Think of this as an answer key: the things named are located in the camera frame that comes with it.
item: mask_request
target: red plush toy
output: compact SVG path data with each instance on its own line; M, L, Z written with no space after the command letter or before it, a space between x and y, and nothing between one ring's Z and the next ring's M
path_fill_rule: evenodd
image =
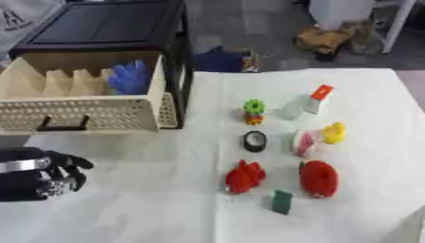
M258 162L247 164L243 159L239 165L226 175L226 185L234 194L242 194L252 187L260 185L260 180L266 177L266 172Z
M338 188L338 174L329 164L312 160L300 165L303 189L313 197L331 197Z

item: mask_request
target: dark green block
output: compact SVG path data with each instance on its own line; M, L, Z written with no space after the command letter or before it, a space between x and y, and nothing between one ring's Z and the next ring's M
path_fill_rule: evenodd
M290 204L293 195L279 190L274 191L273 203L271 210L278 214L287 215L290 210Z

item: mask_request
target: red and white box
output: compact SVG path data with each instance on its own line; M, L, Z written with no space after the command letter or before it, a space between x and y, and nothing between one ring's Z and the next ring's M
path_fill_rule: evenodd
M333 89L332 86L322 84L312 95L310 95L304 107L304 111L318 114L321 106L324 106L324 103L329 100L329 96Z

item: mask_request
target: green flower toy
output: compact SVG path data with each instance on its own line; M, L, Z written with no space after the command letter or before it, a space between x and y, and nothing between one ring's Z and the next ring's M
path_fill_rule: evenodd
M244 111L247 115L255 116L263 114L266 109L266 105L257 99L249 100L244 104Z

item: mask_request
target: roll of tape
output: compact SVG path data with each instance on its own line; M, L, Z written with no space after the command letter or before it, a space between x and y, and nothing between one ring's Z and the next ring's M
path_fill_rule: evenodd
M243 137L244 148L253 153L265 150L268 143L266 135L259 131L250 131Z

